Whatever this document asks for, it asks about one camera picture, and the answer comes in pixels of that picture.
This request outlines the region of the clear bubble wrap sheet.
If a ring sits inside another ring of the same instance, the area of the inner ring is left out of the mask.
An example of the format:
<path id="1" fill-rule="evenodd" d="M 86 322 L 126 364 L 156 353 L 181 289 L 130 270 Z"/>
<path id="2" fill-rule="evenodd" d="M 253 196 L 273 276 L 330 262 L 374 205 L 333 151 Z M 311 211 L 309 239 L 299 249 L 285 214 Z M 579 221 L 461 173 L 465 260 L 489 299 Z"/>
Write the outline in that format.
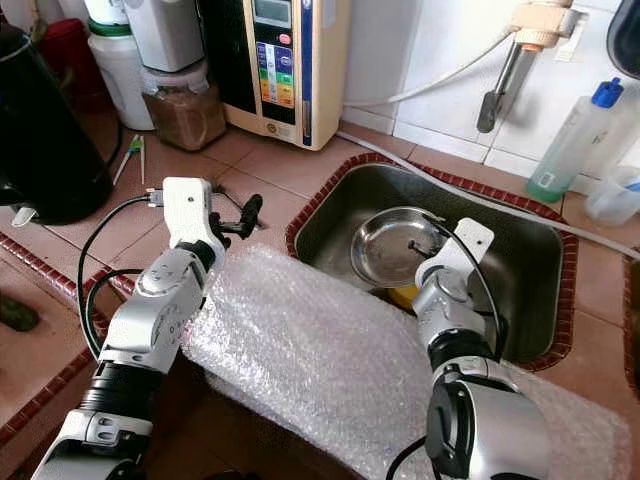
<path id="1" fill-rule="evenodd" d="M 358 476 L 425 433 L 433 367 L 415 316 L 261 244 L 207 278 L 183 355 L 220 393 Z"/>

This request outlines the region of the beige water ionizer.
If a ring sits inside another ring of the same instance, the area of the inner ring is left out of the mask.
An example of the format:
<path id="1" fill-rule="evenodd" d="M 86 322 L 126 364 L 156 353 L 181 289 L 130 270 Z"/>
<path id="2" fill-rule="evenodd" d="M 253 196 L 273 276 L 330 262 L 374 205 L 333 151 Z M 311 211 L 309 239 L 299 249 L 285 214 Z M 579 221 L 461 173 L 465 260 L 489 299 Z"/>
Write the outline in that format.
<path id="1" fill-rule="evenodd" d="M 344 108 L 352 0 L 197 0 L 227 122 L 319 151 Z"/>

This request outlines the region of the white green tongs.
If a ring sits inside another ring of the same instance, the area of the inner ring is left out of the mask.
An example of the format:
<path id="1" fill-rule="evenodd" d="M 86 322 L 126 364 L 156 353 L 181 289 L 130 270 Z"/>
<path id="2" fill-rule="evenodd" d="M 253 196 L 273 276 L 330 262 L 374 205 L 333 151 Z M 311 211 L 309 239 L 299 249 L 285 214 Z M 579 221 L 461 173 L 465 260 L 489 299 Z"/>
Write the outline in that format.
<path id="1" fill-rule="evenodd" d="M 122 157 L 120 157 L 119 164 L 116 165 L 116 172 L 113 179 L 111 179 L 111 183 L 116 184 L 119 182 L 129 160 L 133 159 L 133 157 L 141 157 L 143 155 L 143 150 L 145 150 L 145 140 L 143 140 L 142 134 L 134 134 L 131 138 L 131 142 L 129 142 L 127 150 L 125 150 Z"/>

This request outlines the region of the metal pipe with beige fitting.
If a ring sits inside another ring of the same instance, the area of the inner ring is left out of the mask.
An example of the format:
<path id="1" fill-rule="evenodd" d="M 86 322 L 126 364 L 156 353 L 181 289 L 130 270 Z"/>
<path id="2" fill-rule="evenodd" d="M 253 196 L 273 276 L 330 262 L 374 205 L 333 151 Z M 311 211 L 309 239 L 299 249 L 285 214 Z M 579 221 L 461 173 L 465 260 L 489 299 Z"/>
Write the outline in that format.
<path id="1" fill-rule="evenodd" d="M 499 116 L 515 105 L 535 56 L 573 35 L 581 13 L 573 10 L 572 4 L 573 0 L 529 0 L 516 6 L 509 24 L 511 49 L 493 90 L 485 92 L 481 101 L 477 132 L 493 132 Z"/>

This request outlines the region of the dark blue tray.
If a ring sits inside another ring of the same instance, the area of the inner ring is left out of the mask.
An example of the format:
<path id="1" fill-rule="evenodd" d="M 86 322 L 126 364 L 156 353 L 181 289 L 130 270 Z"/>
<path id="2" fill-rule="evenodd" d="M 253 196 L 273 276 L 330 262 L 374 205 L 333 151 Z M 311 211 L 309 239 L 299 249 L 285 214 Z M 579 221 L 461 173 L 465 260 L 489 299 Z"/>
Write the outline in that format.
<path id="1" fill-rule="evenodd" d="M 622 0 L 609 24 L 605 50 L 613 67 L 640 81 L 640 0 Z"/>

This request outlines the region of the clear bottle blue cap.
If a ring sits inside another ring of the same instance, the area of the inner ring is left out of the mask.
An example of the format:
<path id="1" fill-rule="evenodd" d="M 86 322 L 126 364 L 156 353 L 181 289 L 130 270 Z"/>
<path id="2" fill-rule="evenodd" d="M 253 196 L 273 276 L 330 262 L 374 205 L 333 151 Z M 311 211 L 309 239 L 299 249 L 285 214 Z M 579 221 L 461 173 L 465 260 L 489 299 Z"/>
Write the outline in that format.
<path id="1" fill-rule="evenodd" d="M 598 84 L 589 96 L 576 100 L 556 137 L 527 179 L 527 195 L 541 204 L 556 204 L 570 189 L 586 161 L 609 136 L 616 118 L 614 105 L 625 91 L 621 78 Z"/>

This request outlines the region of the black kettle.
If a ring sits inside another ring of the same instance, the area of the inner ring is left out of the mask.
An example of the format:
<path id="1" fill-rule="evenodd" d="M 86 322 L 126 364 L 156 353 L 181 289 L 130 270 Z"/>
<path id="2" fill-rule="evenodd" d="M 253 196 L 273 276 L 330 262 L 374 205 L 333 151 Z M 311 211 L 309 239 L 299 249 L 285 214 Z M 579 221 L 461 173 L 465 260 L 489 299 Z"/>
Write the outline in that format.
<path id="1" fill-rule="evenodd" d="M 105 161 L 27 33 L 1 23 L 0 54 L 0 205 L 78 223 L 113 191 Z"/>

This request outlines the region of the red container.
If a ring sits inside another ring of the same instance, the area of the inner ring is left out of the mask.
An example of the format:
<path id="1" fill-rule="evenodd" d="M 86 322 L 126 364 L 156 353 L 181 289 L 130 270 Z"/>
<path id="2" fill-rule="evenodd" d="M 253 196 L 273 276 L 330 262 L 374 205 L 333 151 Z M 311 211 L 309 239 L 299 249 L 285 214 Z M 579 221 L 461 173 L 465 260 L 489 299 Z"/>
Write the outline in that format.
<path id="1" fill-rule="evenodd" d="M 81 20 L 61 19 L 47 27 L 38 49 L 74 109 L 105 113 L 111 101 L 88 40 Z"/>

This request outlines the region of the dark green oblong object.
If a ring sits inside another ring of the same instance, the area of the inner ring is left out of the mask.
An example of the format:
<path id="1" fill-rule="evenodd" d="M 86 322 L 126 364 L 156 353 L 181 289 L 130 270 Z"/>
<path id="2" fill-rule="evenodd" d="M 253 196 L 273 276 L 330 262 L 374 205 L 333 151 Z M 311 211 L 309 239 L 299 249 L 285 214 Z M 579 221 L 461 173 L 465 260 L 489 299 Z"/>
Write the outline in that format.
<path id="1" fill-rule="evenodd" d="M 31 332 L 40 324 L 40 315 L 32 307 L 14 300 L 8 294 L 1 294 L 0 320 L 14 332 Z"/>

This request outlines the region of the white canister green band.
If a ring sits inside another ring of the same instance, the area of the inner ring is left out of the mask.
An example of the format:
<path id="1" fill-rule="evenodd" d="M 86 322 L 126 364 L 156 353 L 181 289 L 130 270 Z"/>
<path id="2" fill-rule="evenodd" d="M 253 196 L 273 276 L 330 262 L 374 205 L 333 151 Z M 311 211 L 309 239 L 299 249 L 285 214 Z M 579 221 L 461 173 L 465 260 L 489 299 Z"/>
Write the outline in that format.
<path id="1" fill-rule="evenodd" d="M 125 127 L 155 131 L 143 99 L 140 49 L 129 27 L 123 0 L 83 0 L 88 13 L 88 46 Z"/>

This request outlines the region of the clear plastic cup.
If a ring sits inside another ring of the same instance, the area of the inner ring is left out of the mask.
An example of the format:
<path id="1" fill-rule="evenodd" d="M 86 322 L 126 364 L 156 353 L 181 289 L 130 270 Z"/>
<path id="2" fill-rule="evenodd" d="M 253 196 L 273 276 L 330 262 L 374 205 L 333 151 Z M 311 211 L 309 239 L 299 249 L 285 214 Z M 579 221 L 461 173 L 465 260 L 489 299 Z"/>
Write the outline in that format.
<path id="1" fill-rule="evenodd" d="M 640 166 L 612 166 L 586 198 L 585 211 L 603 227 L 622 227 L 640 212 Z"/>

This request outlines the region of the grey white appliance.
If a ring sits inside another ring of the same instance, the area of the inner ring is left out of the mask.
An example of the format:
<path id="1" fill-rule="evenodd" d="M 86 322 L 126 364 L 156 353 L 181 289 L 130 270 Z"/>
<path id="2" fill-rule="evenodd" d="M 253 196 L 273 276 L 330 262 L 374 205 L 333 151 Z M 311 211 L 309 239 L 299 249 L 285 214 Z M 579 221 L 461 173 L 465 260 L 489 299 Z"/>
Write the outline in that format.
<path id="1" fill-rule="evenodd" d="M 179 72 L 205 59 L 196 0 L 123 0 L 143 67 Z"/>

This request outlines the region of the jar of brown powder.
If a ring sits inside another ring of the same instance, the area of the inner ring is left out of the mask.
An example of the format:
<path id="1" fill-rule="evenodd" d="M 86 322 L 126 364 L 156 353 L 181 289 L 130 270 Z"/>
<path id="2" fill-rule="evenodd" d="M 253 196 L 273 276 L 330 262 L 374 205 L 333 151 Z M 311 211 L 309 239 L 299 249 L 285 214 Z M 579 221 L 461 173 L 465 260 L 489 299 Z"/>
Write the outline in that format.
<path id="1" fill-rule="evenodd" d="M 141 69 L 143 101 L 157 137 L 184 151 L 204 150 L 227 132 L 224 106 L 204 59 L 178 72 Z"/>

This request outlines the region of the stainless steel sink basin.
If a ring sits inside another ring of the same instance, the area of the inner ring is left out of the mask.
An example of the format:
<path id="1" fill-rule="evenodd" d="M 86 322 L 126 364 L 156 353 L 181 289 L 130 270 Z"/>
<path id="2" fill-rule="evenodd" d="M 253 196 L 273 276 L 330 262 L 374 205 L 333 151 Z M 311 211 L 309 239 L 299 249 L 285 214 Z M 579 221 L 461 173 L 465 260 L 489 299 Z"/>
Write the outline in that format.
<path id="1" fill-rule="evenodd" d="M 376 212 L 415 206 L 442 216 L 449 225 L 461 218 L 480 221 L 495 233 L 483 271 L 511 325 L 504 357 L 530 371 L 558 364 L 573 343 L 579 238 L 544 225 L 553 211 L 525 198 L 452 175 L 443 178 L 532 218 L 476 204 L 384 157 L 361 154 L 343 164 L 288 225 L 288 251 L 307 265 L 372 293 L 374 285 L 353 271 L 349 247 L 356 230 Z"/>

